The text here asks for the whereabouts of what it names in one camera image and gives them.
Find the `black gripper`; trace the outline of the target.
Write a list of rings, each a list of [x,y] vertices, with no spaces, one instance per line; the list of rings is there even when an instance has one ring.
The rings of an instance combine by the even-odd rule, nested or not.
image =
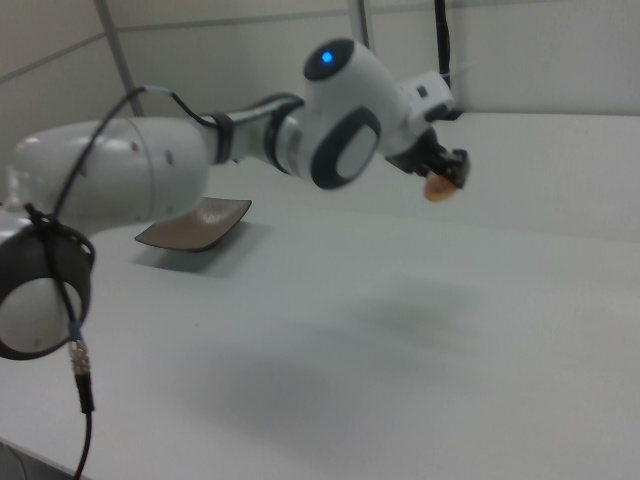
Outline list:
[[[464,188],[471,171],[469,153],[463,149],[454,149],[450,157],[433,129],[423,133],[404,152],[388,155],[386,161],[407,174],[427,176],[434,173],[441,177],[450,176],[450,182],[457,189]]]

